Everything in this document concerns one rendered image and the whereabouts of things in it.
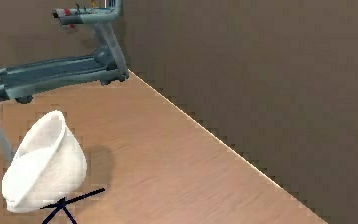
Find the white shell chair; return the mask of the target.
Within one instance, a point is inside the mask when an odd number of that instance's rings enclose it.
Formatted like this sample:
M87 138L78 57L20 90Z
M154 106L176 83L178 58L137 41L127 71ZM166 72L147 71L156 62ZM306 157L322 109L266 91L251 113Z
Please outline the white shell chair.
M74 198L87 174L87 160L64 114L50 111L37 120L25 134L2 178L2 196L12 213L48 209L49 222L59 211L79 200L102 193L95 189Z

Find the grey treadmill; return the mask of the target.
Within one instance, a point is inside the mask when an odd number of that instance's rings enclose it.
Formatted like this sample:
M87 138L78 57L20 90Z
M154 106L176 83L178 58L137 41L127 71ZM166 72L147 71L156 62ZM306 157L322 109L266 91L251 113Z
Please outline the grey treadmill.
M109 85L129 78L125 56L112 23L121 15L123 0L105 0L102 7L54 8L52 16L62 26L89 25L99 46L90 54L0 69L0 102L14 100L28 104L38 93L98 81Z

